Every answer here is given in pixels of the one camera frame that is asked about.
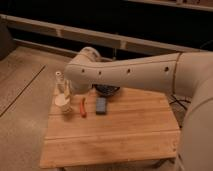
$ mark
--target gray floor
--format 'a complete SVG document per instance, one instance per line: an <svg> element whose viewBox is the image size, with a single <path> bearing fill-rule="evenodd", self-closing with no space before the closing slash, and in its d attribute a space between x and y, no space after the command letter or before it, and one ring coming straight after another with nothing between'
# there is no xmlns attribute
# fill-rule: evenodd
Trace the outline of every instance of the gray floor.
<svg viewBox="0 0 213 171"><path fill-rule="evenodd" d="M0 171L41 171L39 160L54 87L54 73L63 70L70 58L24 47L16 51L30 55L31 60L45 64L46 67L0 118ZM183 115L181 108L175 107L175 110L178 116ZM152 171L155 169L145 167L154 162L74 167L67 170ZM156 170L170 171L172 167L173 164L167 161Z"/></svg>

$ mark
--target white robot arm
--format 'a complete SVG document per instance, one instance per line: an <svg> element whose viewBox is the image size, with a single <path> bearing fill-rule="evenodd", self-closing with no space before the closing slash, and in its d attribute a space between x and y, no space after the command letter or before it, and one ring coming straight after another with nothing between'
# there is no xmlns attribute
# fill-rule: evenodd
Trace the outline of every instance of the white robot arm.
<svg viewBox="0 0 213 171"><path fill-rule="evenodd" d="M66 66L71 91L92 84L131 87L192 97L176 157L176 171L213 170L213 53L176 53L149 58L100 62L86 47Z"/></svg>

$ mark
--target small red tool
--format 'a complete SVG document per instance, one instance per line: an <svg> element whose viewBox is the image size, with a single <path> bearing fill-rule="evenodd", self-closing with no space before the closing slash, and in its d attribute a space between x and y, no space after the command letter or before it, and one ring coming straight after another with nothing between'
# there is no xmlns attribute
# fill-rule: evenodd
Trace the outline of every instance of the small red tool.
<svg viewBox="0 0 213 171"><path fill-rule="evenodd" d="M84 106L84 102L85 102L86 98L82 98L81 102L80 102L80 114L83 118L87 117L87 113L85 110L85 106Z"/></svg>

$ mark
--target blue sponge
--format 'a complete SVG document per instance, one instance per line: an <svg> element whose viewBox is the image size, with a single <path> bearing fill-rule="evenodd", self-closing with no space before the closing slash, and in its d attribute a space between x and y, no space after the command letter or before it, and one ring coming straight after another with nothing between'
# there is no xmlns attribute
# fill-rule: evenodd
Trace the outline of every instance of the blue sponge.
<svg viewBox="0 0 213 171"><path fill-rule="evenodd" d="M96 99L96 114L106 114L106 98L97 97Z"/></svg>

